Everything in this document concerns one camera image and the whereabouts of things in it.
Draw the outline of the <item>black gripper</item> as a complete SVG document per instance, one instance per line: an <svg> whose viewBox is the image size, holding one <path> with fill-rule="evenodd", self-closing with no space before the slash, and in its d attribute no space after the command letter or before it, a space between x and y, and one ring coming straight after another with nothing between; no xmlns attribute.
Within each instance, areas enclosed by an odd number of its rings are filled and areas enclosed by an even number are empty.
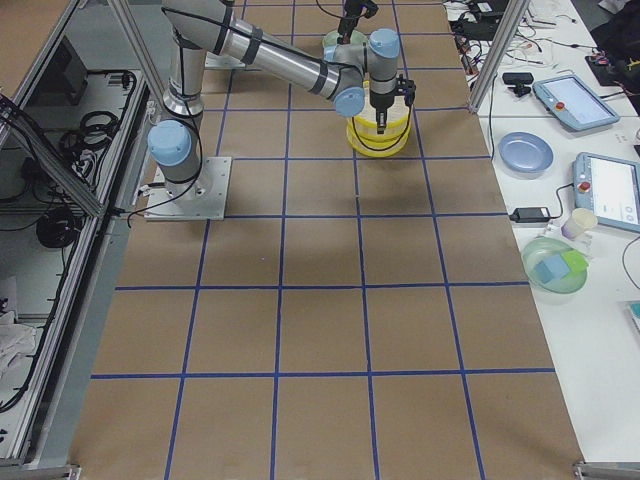
<svg viewBox="0 0 640 480"><path fill-rule="evenodd" d="M387 112L391 107L391 94L371 92L370 105L375 109L376 131L381 135L387 128Z"/></svg>
<svg viewBox="0 0 640 480"><path fill-rule="evenodd" d="M339 34L351 35L361 18L371 18L378 12L378 5L373 0L346 0L339 21Z"/></svg>

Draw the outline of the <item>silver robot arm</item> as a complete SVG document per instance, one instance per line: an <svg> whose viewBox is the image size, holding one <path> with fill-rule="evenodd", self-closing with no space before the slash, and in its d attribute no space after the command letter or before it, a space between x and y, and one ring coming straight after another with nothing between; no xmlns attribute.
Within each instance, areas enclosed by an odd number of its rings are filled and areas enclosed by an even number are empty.
<svg viewBox="0 0 640 480"><path fill-rule="evenodd" d="M331 102L351 118L374 110L379 134L397 98L411 106L415 85L398 70L400 39L387 28L360 43L338 41L313 56L239 17L231 1L164 1L172 32L171 67L162 105L170 118L199 127L207 61L225 73L264 72Z"/></svg>

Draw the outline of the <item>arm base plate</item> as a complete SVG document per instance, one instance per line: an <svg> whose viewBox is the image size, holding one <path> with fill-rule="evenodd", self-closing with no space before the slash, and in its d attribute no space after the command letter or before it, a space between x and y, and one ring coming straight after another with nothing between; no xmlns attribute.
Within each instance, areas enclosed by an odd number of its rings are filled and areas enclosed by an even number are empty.
<svg viewBox="0 0 640 480"><path fill-rule="evenodd" d="M154 181L160 186L150 189L144 217L149 221L222 220L231 166L231 157L207 157L200 177L190 189L189 183L166 183L157 167Z"/></svg>
<svg viewBox="0 0 640 480"><path fill-rule="evenodd" d="M204 68L206 70L243 70L246 64L227 54L216 55L207 52Z"/></svg>

